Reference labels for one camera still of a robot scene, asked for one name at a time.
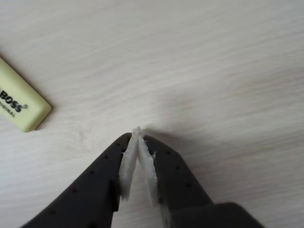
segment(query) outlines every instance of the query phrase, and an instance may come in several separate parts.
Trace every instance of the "highlighter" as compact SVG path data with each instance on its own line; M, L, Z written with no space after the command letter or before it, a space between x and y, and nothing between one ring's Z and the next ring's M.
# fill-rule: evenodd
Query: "highlighter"
M21 131L35 130L52 107L0 58L0 114Z

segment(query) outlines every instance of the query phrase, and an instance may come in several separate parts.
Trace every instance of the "white foam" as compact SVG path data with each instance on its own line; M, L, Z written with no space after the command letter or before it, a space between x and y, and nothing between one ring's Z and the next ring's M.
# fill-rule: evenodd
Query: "white foam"
M126 151L123 154L122 162L120 165L119 182L122 200L128 200L130 196L131 183L138 154L138 138L140 130L140 127L137 127L132 131L132 137L129 141Z
M145 177L150 203L154 207L158 204L157 176L153 163L155 155L149 154L148 147L141 135L138 136L138 149L138 161Z

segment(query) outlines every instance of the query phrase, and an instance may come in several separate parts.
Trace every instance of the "wooden table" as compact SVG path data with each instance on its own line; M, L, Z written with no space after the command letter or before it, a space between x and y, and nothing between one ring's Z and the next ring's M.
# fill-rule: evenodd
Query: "wooden table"
M215 202L304 224L302 0L0 0L0 54L54 107L1 118L0 227L16 228L140 125ZM136 168L114 228L161 227Z

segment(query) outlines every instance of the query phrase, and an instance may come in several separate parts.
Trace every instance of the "hole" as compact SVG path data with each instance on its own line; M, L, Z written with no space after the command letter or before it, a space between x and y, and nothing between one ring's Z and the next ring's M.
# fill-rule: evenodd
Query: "hole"
M97 224L94 222L90 222L88 228L97 228Z

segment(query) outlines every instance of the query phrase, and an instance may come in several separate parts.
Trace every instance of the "table surface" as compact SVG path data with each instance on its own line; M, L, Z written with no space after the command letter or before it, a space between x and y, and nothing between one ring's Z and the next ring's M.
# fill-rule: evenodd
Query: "table surface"
M0 0L0 54L54 107L1 118L0 227L31 219L140 125L215 202L304 224L304 1ZM115 228L161 227L136 168Z

